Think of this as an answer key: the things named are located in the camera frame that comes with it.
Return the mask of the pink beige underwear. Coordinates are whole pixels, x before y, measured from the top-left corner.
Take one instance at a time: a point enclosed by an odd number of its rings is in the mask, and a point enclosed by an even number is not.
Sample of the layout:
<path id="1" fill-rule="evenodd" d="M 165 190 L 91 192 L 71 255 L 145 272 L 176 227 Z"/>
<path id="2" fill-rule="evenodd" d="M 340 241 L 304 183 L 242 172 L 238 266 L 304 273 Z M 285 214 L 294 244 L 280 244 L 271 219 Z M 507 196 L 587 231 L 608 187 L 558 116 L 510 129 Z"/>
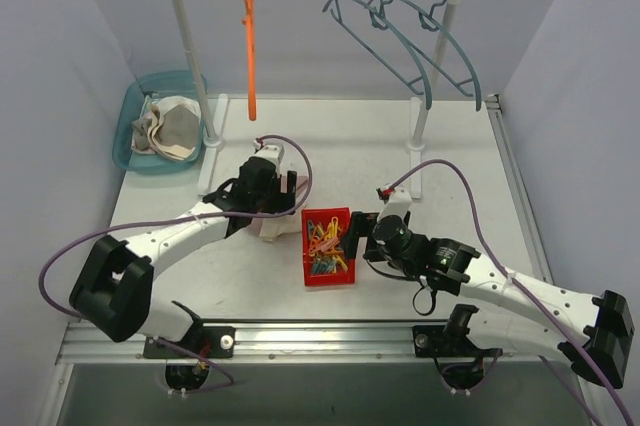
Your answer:
<path id="1" fill-rule="evenodd" d="M 294 203 L 297 203 L 307 192 L 309 177 L 306 174 L 299 175 L 296 180 L 296 196 Z M 274 242 L 284 235 L 296 234 L 302 231 L 300 212 L 274 218 L 274 219 L 254 219 L 248 226 L 251 235 L 264 242 Z"/>

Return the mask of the orange plastic hanger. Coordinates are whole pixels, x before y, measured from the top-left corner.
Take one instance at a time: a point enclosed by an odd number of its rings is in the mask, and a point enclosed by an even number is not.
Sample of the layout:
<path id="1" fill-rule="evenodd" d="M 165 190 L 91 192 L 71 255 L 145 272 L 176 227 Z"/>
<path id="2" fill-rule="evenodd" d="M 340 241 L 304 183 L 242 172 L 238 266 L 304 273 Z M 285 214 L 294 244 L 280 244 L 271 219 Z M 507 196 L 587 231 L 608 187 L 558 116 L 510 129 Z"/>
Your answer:
<path id="1" fill-rule="evenodd" d="M 254 0 L 243 0 L 245 16 L 242 24 L 246 32 L 247 51 L 247 105 L 250 121 L 257 119 L 256 96 L 256 57 L 255 57 L 255 31 L 254 31 Z"/>

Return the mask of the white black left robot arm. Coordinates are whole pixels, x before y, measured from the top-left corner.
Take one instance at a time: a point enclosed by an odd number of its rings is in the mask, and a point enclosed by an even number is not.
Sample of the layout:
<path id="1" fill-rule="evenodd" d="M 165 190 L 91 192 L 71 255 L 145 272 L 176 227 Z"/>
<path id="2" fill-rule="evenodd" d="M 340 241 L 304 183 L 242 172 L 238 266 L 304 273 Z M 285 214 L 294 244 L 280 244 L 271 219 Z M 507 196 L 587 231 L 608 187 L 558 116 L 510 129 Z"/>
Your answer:
<path id="1" fill-rule="evenodd" d="M 223 182 L 165 227 L 118 240 L 99 238 L 72 288 L 69 302 L 114 342 L 135 334 L 160 337 L 180 357 L 202 345 L 199 316 L 177 300 L 158 299 L 155 279 L 202 247 L 247 227 L 256 214 L 290 211 L 297 174 L 277 160 L 252 155 L 237 177 Z"/>

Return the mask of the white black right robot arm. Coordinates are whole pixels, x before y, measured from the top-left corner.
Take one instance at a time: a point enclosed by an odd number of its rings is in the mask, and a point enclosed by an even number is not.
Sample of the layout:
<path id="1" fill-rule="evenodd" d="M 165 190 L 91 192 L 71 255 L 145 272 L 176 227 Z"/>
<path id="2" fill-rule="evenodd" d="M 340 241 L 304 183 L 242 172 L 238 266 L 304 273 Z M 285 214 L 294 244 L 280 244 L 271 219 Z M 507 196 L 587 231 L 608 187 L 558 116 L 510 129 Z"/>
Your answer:
<path id="1" fill-rule="evenodd" d="M 476 347 L 558 356 L 579 377 L 622 388 L 635 334 L 624 296 L 556 287 L 499 267 L 469 245 L 414 233 L 408 222 L 408 216 L 354 212 L 341 245 L 353 258 L 365 239 L 364 260 L 386 263 L 394 278 L 433 296 L 462 298 L 443 331 L 450 352 Z"/>

